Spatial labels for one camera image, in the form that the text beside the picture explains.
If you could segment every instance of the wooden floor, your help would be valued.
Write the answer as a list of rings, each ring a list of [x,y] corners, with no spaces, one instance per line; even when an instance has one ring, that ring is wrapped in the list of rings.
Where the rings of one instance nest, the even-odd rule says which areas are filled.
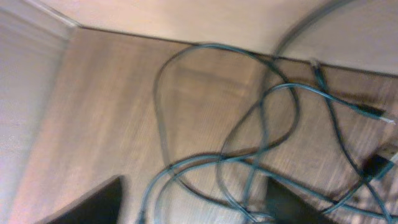
[[[121,223],[134,223],[146,185],[164,167],[152,102],[154,77],[171,55],[187,46],[76,30],[19,187],[10,223],[42,220],[119,174],[127,177],[128,184]],[[280,66],[291,80],[314,84],[308,65],[283,61]],[[228,131],[256,99],[257,81],[263,69],[251,59],[221,50],[200,50],[171,65],[161,92],[172,159],[218,151]],[[398,113],[398,79],[336,68],[325,71],[336,96]],[[271,77],[269,82],[279,80]],[[286,143],[268,153],[263,164],[338,198],[358,178],[339,151],[323,99],[306,91],[298,93],[302,103],[298,129]],[[271,139],[277,139],[292,122],[288,92],[273,94],[267,108]],[[336,110],[348,148],[359,164],[390,135],[389,125],[339,105]],[[255,116],[250,118],[230,150],[255,146],[260,136],[258,124]],[[239,197],[248,170],[237,165],[224,170],[230,191]],[[395,214],[397,175],[394,168],[382,182],[374,183]],[[214,167],[192,172],[187,178],[202,191],[221,196]],[[261,183],[263,178],[257,177],[256,182]],[[255,185],[253,202],[262,200],[261,186]],[[378,209],[366,189],[361,189],[356,198],[353,203],[361,208]],[[319,207],[327,205],[309,201]],[[177,186],[166,197],[164,208],[169,223],[242,220],[238,213],[199,201]],[[344,210],[331,217],[339,223],[377,223]]]

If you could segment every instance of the cable plug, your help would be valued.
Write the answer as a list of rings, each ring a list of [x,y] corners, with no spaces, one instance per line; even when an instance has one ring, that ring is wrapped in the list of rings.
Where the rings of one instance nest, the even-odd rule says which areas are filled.
[[[398,123],[398,119],[396,117],[394,117],[393,115],[387,113],[385,110],[379,109],[379,108],[375,108],[373,106],[369,106],[369,105],[356,105],[356,107],[354,108],[354,110],[364,116],[367,116],[369,118],[373,118],[373,119],[379,119],[381,121],[387,122],[387,123],[391,123],[391,124],[397,124]]]
[[[319,89],[321,89],[321,91],[324,91],[325,93],[328,93],[328,86],[326,84],[325,76],[323,75],[323,71],[319,61],[312,58],[310,60],[310,66],[313,74],[315,75],[315,78],[317,79]]]
[[[380,180],[398,161],[398,141],[382,145],[364,165],[363,171],[368,180]]]
[[[136,220],[136,224],[145,224],[147,222],[146,212],[140,211],[138,215],[138,219]]]

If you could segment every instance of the cable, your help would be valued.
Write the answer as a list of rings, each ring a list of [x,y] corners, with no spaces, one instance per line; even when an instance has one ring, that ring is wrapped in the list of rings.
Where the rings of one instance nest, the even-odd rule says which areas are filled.
[[[343,137],[340,131],[340,128],[338,127],[338,121],[337,117],[333,108],[333,105],[331,105],[331,102],[334,101],[336,103],[342,104],[343,106],[347,106],[354,110],[355,112],[367,116],[369,118],[373,119],[383,119],[383,110],[379,110],[377,108],[373,108],[370,106],[363,106],[363,105],[356,105],[353,103],[348,103],[347,101],[341,100],[339,98],[336,98],[330,94],[328,94],[328,88],[325,82],[320,82],[320,80],[323,77],[320,77],[319,75],[316,75],[317,81],[318,81],[318,87],[320,90],[317,90],[313,87],[299,84],[299,83],[290,83],[287,77],[278,69],[276,65],[276,61],[279,59],[281,53],[287,48],[287,46],[300,34],[302,33],[308,26],[312,25],[314,22],[319,20],[320,18],[326,16],[329,14],[331,11],[333,11],[336,8],[341,7],[342,5],[345,5],[353,0],[339,0],[339,1],[331,1],[326,3],[324,6],[319,8],[318,10],[314,11],[311,13],[309,16],[307,16],[304,20],[299,22],[297,26],[295,26],[288,34],[285,36],[285,38],[282,39],[280,44],[277,46],[277,48],[274,51],[274,56],[270,60],[264,60],[259,58],[257,55],[254,55],[248,51],[245,51],[243,49],[239,49],[236,47],[228,46],[228,45],[222,45],[222,44],[201,44],[201,45],[196,45],[192,47],[188,47],[179,53],[175,54],[172,56],[170,59],[168,59],[161,69],[159,70],[155,82],[154,82],[154,87],[153,87],[153,97],[154,97],[154,104],[155,104],[155,114],[157,118],[157,125],[159,129],[159,136],[160,136],[160,147],[162,150],[162,157],[165,162],[165,165],[167,166],[166,169],[162,170],[158,175],[156,175],[146,188],[146,191],[144,192],[144,196],[142,199],[141,203],[141,209],[139,212],[139,217],[137,222],[140,224],[146,223],[146,213],[147,213],[147,206],[148,206],[148,201],[149,197],[152,193],[152,190],[154,188],[154,185],[157,183],[157,181],[162,178],[163,176],[170,174],[171,178],[164,184],[162,189],[160,190],[158,197],[155,200],[155,222],[156,223],[161,223],[162,220],[160,219],[160,202],[162,200],[162,196],[164,193],[167,191],[167,189],[171,186],[172,183],[176,182],[178,185],[186,190],[188,193],[192,194],[195,197],[198,197],[204,201],[207,201],[209,203],[212,203],[217,206],[221,206],[226,209],[231,209],[235,210],[237,212],[240,212],[243,217],[244,221],[250,221],[253,223],[271,223],[269,220],[265,221],[259,221],[257,220],[258,218],[271,218],[271,216],[267,213],[264,212],[257,212],[257,211],[251,211],[248,210],[248,195],[250,192],[250,188],[252,186],[252,179],[255,175],[256,172],[260,172],[266,176],[272,177],[277,179],[278,181],[291,185],[295,188],[298,188],[300,190],[303,190],[304,192],[317,197],[321,200],[324,200],[326,202],[332,203],[332,206],[329,208],[324,209],[322,212],[323,213],[330,213],[332,211],[335,211],[338,208],[344,208],[346,210],[360,213],[362,215],[367,215],[370,217],[374,218],[380,218],[380,219],[385,219],[388,223],[393,223],[393,222],[398,222],[398,216],[395,215],[390,215],[389,212],[386,210],[384,203],[380,199],[380,196],[378,196],[377,192],[372,188],[372,186],[369,184],[371,181],[371,178],[367,177],[365,178],[363,172],[358,168],[358,166],[353,162],[350,154],[345,148],[344,142],[343,142]],[[169,156],[169,150],[168,150],[168,145],[167,145],[167,132],[166,132],[166,127],[164,123],[164,116],[162,112],[162,108],[160,105],[161,101],[161,94],[159,92],[159,88],[162,83],[163,79],[163,73],[165,69],[174,61],[178,60],[181,56],[193,52],[194,50],[199,50],[199,49],[220,49],[220,50],[227,50],[231,52],[235,52],[238,54],[243,54],[246,55],[254,60],[257,60],[259,63],[262,63],[268,68],[268,72],[264,73],[263,79],[261,80],[262,84],[265,83],[264,77],[267,77],[271,73],[276,74],[281,77],[282,83],[280,85],[273,86],[272,88],[266,90],[264,88],[264,85],[261,85],[261,90],[260,90],[260,95],[259,99],[257,102],[255,102],[247,111],[246,113],[239,119],[239,121],[235,124],[235,126],[232,128],[230,133],[228,134],[227,138],[224,140],[223,146],[221,148],[220,153],[218,154],[200,154],[196,156],[192,156],[189,158],[186,158],[184,160],[178,161],[174,164],[170,162],[170,156]],[[348,160],[352,168],[356,171],[356,173],[359,175],[360,180],[357,184],[354,185],[354,187],[347,191],[345,195],[340,199],[340,200],[333,200],[330,199],[316,191],[311,190],[309,187],[304,186],[303,184],[300,184],[298,182],[295,182],[294,180],[290,180],[287,177],[284,177],[283,175],[280,175],[275,172],[271,172],[269,169],[263,167],[260,165],[259,161],[261,160],[261,157],[264,153],[267,151],[270,151],[271,149],[275,149],[277,146],[281,145],[284,141],[286,141],[290,135],[295,131],[297,124],[300,119],[300,103],[299,103],[299,98],[294,90],[294,88],[301,88],[304,90],[308,90],[311,92],[314,92],[322,97],[325,98],[326,105],[328,107],[330,117],[331,117],[331,122],[333,125],[333,129],[336,135],[336,139],[338,140],[338,143],[340,145],[340,149],[342,153],[345,155],[345,158]],[[292,101],[294,104],[294,120],[293,123],[290,127],[290,129],[279,139],[277,139],[274,142],[268,142],[267,139],[267,125],[266,125],[266,119],[265,119],[265,108],[264,106],[264,101],[268,95],[271,93],[278,91],[278,90],[283,90],[283,89],[288,89],[290,91],[290,95],[292,97]],[[239,127],[247,120],[251,114],[255,111],[259,111],[259,118],[261,122],[261,127],[262,127],[262,140],[261,140],[261,145],[255,149],[254,151],[245,153],[243,155],[235,156],[233,154],[228,154],[225,153],[225,149],[228,148],[228,144],[234,139],[234,135],[238,131]],[[222,179],[222,166],[223,164],[226,163],[239,163],[245,166],[248,166],[251,168],[249,177],[246,181],[244,192],[243,192],[243,201],[238,202],[228,191],[226,185],[223,182]],[[220,188],[221,192],[223,193],[224,199],[222,200],[220,198],[214,198],[210,197],[209,195],[204,194],[203,192],[200,192],[199,190],[195,189],[190,185],[190,183],[185,180],[182,176],[186,174],[187,172],[190,172],[192,170],[197,170],[201,169],[202,167],[207,167],[207,166],[216,166],[216,181],[218,184],[218,187]],[[352,195],[363,185],[366,185],[366,187],[371,191],[373,197],[375,198],[376,202],[379,204],[379,207],[382,211],[382,213],[377,213],[377,212],[372,212],[372,211],[367,211],[363,210],[360,208],[353,207],[351,205],[347,205],[346,202],[352,197]]]
[[[207,48],[226,49],[226,50],[230,50],[230,51],[233,51],[233,52],[238,52],[238,53],[241,53],[241,54],[245,54],[245,55],[247,55],[249,57],[252,57],[252,58],[258,60],[259,62],[263,63],[264,65],[268,65],[276,74],[278,74],[278,75],[280,75],[282,77],[284,82],[287,82],[287,80],[285,79],[285,76],[283,75],[283,73],[281,73],[280,70],[276,69],[275,67],[270,66],[272,64],[269,63],[269,61],[260,59],[260,58],[258,58],[256,56],[254,56],[253,54],[250,54],[250,53],[245,52],[245,51],[243,51],[241,49],[236,49],[236,48],[233,48],[233,47],[230,47],[230,46],[227,46],[227,47],[224,48],[224,45],[220,45],[220,44],[205,44],[205,45],[198,45],[198,46],[194,46],[194,47],[189,47],[189,48],[183,50],[182,52],[179,52],[177,54],[177,56],[173,57],[173,59],[176,59],[178,56],[181,56],[181,55],[183,55],[183,54],[185,54],[187,52],[191,52],[192,50],[202,49],[202,48],[206,48],[206,49]],[[163,72],[164,68],[165,68],[165,66],[162,67],[162,70],[160,71],[160,74]],[[162,121],[162,113],[161,113],[162,111],[160,110],[160,105],[159,105],[160,96],[158,95],[159,92],[157,91],[158,87],[159,87],[159,83],[155,84],[154,86],[155,86],[154,99],[155,99],[155,102],[157,103],[156,112],[157,112],[157,115],[160,117],[159,121]],[[317,193],[315,191],[310,190],[308,187],[306,187],[306,186],[304,186],[302,184],[294,182],[293,180],[289,180],[288,178],[283,177],[282,175],[279,175],[277,173],[271,172],[269,169],[266,169],[266,168],[264,168],[262,166],[259,166],[259,164],[253,164],[252,162],[249,162],[249,161],[246,160],[247,158],[249,158],[251,156],[257,155],[258,151],[250,152],[250,153],[243,154],[243,155],[240,155],[240,156],[230,156],[229,154],[223,153],[223,150],[225,148],[227,148],[229,141],[234,138],[234,135],[235,135],[236,131],[239,129],[239,127],[245,122],[245,120],[256,109],[259,109],[261,107],[261,105],[262,105],[263,101],[266,99],[266,97],[269,96],[271,93],[273,93],[275,91],[283,90],[283,89],[286,89],[286,88],[290,89],[290,93],[293,96],[293,99],[294,99],[294,102],[295,102],[295,109],[296,109],[295,111],[296,111],[296,113],[295,113],[293,125],[284,136],[282,136],[276,142],[270,143],[267,147],[263,147],[264,149],[271,150],[271,149],[276,148],[278,145],[282,144],[286,139],[289,138],[289,136],[293,133],[295,127],[297,126],[297,123],[298,123],[298,120],[299,120],[299,115],[300,115],[300,113],[299,113],[300,110],[299,110],[298,96],[297,96],[296,92],[293,90],[293,88],[302,88],[304,90],[308,90],[308,91],[314,92],[314,93],[316,93],[318,95],[321,95],[321,96],[327,98],[328,100],[334,101],[334,102],[339,103],[339,104],[344,105],[344,106],[347,106],[347,107],[351,108],[352,110],[355,110],[355,111],[360,110],[356,104],[348,103],[347,101],[341,100],[341,99],[336,98],[336,97],[334,97],[332,95],[329,95],[329,94],[327,94],[327,93],[325,93],[323,91],[317,90],[315,88],[312,88],[310,86],[303,85],[303,84],[300,84],[300,83],[284,83],[284,84],[276,85],[276,86],[270,88],[269,90],[267,90],[263,94],[262,98],[258,102],[253,104],[246,111],[245,115],[242,116],[242,118],[232,128],[232,130],[228,134],[228,136],[227,136],[227,138],[226,138],[226,140],[225,140],[225,142],[223,144],[223,147],[221,149],[221,152],[219,154],[203,154],[203,155],[193,156],[193,157],[184,159],[182,161],[179,161],[179,162],[177,162],[175,164],[171,164],[166,169],[164,169],[161,173],[159,173],[150,182],[148,188],[146,189],[146,192],[144,193],[144,198],[142,200],[142,207],[141,207],[140,219],[139,219],[140,221],[143,220],[141,223],[145,223],[145,220],[146,220],[143,217],[146,215],[146,208],[147,208],[149,195],[152,192],[152,189],[153,189],[155,183],[161,177],[163,177],[164,175],[168,174],[170,171],[172,171],[172,173],[173,173],[172,178],[163,186],[162,190],[159,193],[159,196],[157,197],[157,200],[156,200],[156,203],[155,203],[156,204],[156,206],[155,206],[155,214],[156,214],[155,222],[156,223],[160,223],[159,205],[160,205],[161,195],[164,194],[164,192],[167,190],[167,188],[170,186],[171,183],[173,183],[175,180],[178,180],[179,178],[181,178],[181,176],[183,174],[185,174],[185,173],[187,173],[187,172],[189,172],[191,170],[200,169],[202,167],[210,166],[210,165],[220,166],[221,164],[225,164],[227,162],[238,162],[240,164],[244,164],[244,165],[249,166],[249,167],[253,167],[254,165],[256,165],[256,170],[258,170],[259,172],[262,172],[265,175],[273,177],[273,178],[275,178],[275,179],[277,179],[277,180],[279,180],[279,181],[281,181],[281,182],[283,182],[285,184],[289,184],[289,185],[292,185],[292,186],[294,186],[294,187],[296,187],[296,188],[298,188],[300,190],[304,190],[304,191],[308,192],[309,194],[311,194],[311,195],[313,195],[315,197],[318,197],[319,199],[322,199],[322,200],[325,200],[327,202],[330,202],[330,203],[334,204],[334,206],[332,206],[328,210],[324,210],[324,212],[331,212],[331,211],[333,211],[333,210],[335,210],[337,208],[342,207],[342,208],[345,208],[345,209],[348,209],[348,210],[352,210],[352,211],[355,211],[355,212],[358,212],[358,213],[362,213],[364,215],[370,215],[370,216],[375,217],[375,218],[383,218],[384,217],[389,223],[398,221],[398,217],[397,216],[390,216],[388,214],[388,212],[385,209],[383,209],[383,203],[381,202],[381,199],[378,197],[377,194],[374,195],[374,197],[375,197],[375,199],[377,201],[381,202],[380,204],[381,204],[381,209],[383,211],[383,214],[362,210],[362,209],[355,208],[355,207],[352,207],[352,206],[349,206],[349,205],[345,204],[344,202],[347,201],[347,199],[350,196],[347,196],[347,197],[345,197],[344,199],[342,199],[340,201],[334,201],[334,200],[332,200],[330,198],[327,198],[327,197],[323,196],[320,193]],[[367,115],[367,111],[362,111],[361,114],[366,116]],[[165,128],[164,123],[162,123],[159,126]],[[220,200],[218,198],[212,198],[210,196],[204,195],[203,193],[197,191],[196,189],[193,189],[193,188],[189,187],[189,184],[185,183],[185,184],[182,184],[181,186],[187,192],[189,192],[190,194],[192,194],[194,196],[199,197],[200,199],[206,200],[207,202],[213,203],[215,205],[222,206],[222,207],[227,208],[227,209],[232,209],[232,210],[236,210],[236,211],[241,212],[245,216],[245,218],[247,218],[248,220],[250,220],[252,222],[258,222],[257,221],[257,217],[269,217],[269,214],[266,214],[266,213],[254,212],[254,211],[247,210],[246,208],[244,208],[241,205],[240,202],[234,203],[234,201],[235,201],[234,198],[231,199],[231,198],[226,197],[227,201],[222,201],[222,200]],[[226,186],[223,185],[223,184],[219,184],[219,186],[221,186],[220,189],[222,190],[224,195],[228,195],[228,194],[225,193],[225,192],[228,191],[226,189]],[[352,195],[353,192],[355,190],[357,190],[360,186],[362,186],[362,183],[356,184],[356,187],[354,188],[354,190],[349,192],[349,195]]]

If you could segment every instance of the black plug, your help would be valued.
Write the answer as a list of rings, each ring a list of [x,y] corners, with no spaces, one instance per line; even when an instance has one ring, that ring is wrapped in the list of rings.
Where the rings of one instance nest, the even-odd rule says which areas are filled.
[[[398,161],[398,145],[395,143],[398,142],[389,142],[381,146],[365,163],[363,171],[368,180],[380,180]]]

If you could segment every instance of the floor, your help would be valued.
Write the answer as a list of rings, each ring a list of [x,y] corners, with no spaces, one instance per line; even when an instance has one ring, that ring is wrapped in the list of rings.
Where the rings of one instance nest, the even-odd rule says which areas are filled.
[[[134,223],[146,185],[164,167],[152,103],[154,77],[171,55],[187,46],[77,29],[63,59],[10,223],[42,220],[119,174],[125,175],[128,183],[121,223]],[[292,81],[314,84],[307,64],[283,61],[280,66]],[[221,50],[201,50],[172,64],[160,89],[172,159],[218,151],[228,131],[256,100],[257,80],[263,71],[257,62]],[[325,73],[334,95],[398,113],[398,79],[330,67]],[[278,82],[276,77],[269,78],[269,83]],[[306,91],[298,93],[302,104],[298,129],[262,163],[338,198],[358,178],[338,149],[323,99]],[[277,139],[292,122],[288,92],[273,94],[267,108],[272,108],[267,114],[270,138]],[[359,164],[392,132],[391,125],[342,106],[336,105],[336,111],[348,148]],[[230,150],[258,144],[258,123],[256,117],[250,118]],[[224,179],[238,197],[248,170],[237,165],[228,168]],[[397,175],[394,168],[382,182],[374,183],[395,214]],[[189,173],[187,178],[202,191],[221,196],[213,167]],[[256,182],[263,178],[258,176]],[[256,186],[253,202],[264,195],[261,184]],[[377,210],[369,197],[366,189],[361,189],[354,203]],[[242,221],[239,214],[192,198],[177,186],[167,200],[170,223]],[[327,205],[309,201],[319,207]],[[339,223],[375,223],[344,210],[331,217]]]

